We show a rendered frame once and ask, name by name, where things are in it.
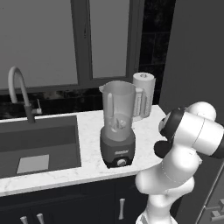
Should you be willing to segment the curved grey tap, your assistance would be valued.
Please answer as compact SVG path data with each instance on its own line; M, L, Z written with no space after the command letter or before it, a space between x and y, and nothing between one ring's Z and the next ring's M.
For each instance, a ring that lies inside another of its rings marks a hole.
M41 107L33 108L32 105L30 104L29 97L26 91L24 77L20 69L16 66L13 66L8 73L8 88L11 102L12 103L18 102L18 98L16 96L15 91L15 79L18 79L20 84L21 93L24 99L24 111L27 117L27 121L28 123L35 123L36 122L35 115L41 115L42 108Z

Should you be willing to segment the grey square sink drain plate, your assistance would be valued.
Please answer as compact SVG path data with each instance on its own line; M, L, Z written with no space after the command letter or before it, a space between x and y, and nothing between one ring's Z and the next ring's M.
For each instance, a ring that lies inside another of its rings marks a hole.
M17 174L28 172L42 172L49 167L49 156L21 157L17 167Z

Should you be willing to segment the grey framed window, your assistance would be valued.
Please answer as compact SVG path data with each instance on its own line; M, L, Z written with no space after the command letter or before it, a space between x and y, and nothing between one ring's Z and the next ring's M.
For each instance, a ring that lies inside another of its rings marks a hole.
M0 95L18 67L30 93L131 81L144 0L0 0Z

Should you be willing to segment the dark cupboard door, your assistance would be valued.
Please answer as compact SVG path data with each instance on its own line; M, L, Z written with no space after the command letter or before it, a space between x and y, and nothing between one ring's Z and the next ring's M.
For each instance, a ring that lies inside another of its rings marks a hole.
M115 224L136 224L138 216L145 209L148 196L137 190L135 178L135 176L129 176L115 180ZM125 199L123 220L118 220L119 199Z
M24 224L22 217L26 218L26 224L32 224L30 209L22 196L0 197L0 224Z
M33 206L34 223L39 224L114 224L115 187L108 181L80 185L80 192L63 187L64 195L54 202Z

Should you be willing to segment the dark grey sink basin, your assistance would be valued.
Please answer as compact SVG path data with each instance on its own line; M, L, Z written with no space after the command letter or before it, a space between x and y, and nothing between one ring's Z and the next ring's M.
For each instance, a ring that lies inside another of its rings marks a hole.
M20 158L49 156L45 171L17 174ZM75 115L0 121L0 179L81 166L78 121Z

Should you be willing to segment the white paper towel roll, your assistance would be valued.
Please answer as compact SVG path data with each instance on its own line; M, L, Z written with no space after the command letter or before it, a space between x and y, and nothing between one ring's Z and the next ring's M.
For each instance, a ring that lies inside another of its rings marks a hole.
M133 84L136 86L136 99L133 121L140 121L151 114L156 79L151 73L135 73Z

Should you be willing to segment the tall dark grey fridge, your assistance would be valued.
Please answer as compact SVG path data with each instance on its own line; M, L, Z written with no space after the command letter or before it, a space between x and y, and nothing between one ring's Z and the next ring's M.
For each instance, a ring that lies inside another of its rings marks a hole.
M224 126L224 0L177 0L166 57L159 107L169 113L195 102L216 109ZM195 187L179 204L178 224L196 224L215 180L221 159L202 156Z

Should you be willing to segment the grey blender with clear jar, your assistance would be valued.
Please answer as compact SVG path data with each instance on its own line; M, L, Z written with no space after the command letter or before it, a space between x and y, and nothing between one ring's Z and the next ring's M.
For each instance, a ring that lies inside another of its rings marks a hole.
M134 113L141 113L144 90L129 82L114 80L100 87L103 121L100 150L108 168L131 165L136 136L132 129Z

